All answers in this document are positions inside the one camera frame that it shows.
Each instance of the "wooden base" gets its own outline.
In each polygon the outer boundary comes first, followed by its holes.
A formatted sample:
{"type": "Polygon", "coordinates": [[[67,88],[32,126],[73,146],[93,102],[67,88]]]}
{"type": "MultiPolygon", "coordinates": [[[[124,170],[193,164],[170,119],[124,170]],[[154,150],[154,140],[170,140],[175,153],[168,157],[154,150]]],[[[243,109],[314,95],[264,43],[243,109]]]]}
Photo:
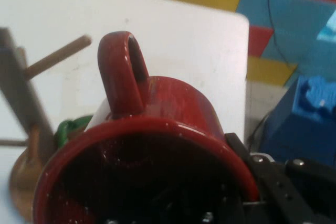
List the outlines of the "wooden base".
{"type": "Polygon", "coordinates": [[[35,187],[44,166],[37,155],[39,129],[32,127],[28,148],[15,162],[9,178],[10,197],[15,208],[28,222],[32,220],[35,187]]]}

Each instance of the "wooden dowel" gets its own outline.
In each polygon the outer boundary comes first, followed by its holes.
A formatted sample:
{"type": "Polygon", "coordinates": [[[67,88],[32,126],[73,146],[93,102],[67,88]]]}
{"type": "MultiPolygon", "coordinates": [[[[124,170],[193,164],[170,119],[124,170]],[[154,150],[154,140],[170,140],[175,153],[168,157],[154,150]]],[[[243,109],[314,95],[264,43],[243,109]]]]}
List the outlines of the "wooden dowel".
{"type": "Polygon", "coordinates": [[[25,76],[27,80],[37,76],[48,68],[56,65],[57,63],[65,60],[69,56],[77,53],[83,48],[90,45],[92,42],[91,38],[87,35],[83,35],[80,38],[74,40],[73,42],[67,44],[66,46],[58,49],[57,51],[51,53],[42,60],[34,63],[25,70],[25,76]]]}
{"type": "Polygon", "coordinates": [[[27,146],[27,141],[0,139],[0,146],[27,146]]]}

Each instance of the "floor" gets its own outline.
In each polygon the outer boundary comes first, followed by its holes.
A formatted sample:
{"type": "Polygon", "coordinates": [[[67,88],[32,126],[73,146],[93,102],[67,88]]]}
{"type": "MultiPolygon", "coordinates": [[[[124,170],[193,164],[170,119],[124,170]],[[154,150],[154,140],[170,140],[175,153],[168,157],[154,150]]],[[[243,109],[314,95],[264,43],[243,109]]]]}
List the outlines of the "floor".
{"type": "Polygon", "coordinates": [[[271,111],[286,93],[287,88],[247,81],[245,109],[245,140],[258,123],[271,111]]]}

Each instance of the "mug handle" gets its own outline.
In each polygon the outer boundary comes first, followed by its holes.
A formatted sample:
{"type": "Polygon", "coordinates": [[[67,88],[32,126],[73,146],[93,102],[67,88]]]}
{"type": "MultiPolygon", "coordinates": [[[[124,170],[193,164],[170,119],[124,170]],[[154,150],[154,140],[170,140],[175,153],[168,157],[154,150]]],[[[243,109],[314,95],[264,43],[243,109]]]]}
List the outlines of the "mug handle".
{"type": "Polygon", "coordinates": [[[98,66],[113,119],[140,114],[148,91],[148,71],[134,36],[127,31],[105,35],[98,66]]]}

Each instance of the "black cable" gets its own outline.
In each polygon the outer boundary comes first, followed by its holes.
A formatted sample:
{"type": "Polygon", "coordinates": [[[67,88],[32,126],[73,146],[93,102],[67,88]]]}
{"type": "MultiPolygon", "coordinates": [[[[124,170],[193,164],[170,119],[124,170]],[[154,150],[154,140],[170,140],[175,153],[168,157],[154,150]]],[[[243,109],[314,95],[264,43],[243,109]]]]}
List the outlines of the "black cable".
{"type": "Polygon", "coordinates": [[[286,66],[291,70],[291,71],[296,71],[299,74],[302,74],[299,70],[298,67],[293,68],[289,61],[287,60],[286,56],[282,53],[282,51],[280,50],[280,47],[278,45],[278,41],[277,41],[277,36],[275,33],[275,26],[274,26],[274,22],[273,22],[273,18],[272,18],[272,13],[271,13],[271,7],[270,7],[270,0],[267,0],[267,11],[268,11],[268,17],[269,17],[269,21],[271,23],[271,27],[273,29],[273,40],[274,40],[274,45],[278,51],[278,53],[280,54],[282,60],[285,62],[286,66]]]}

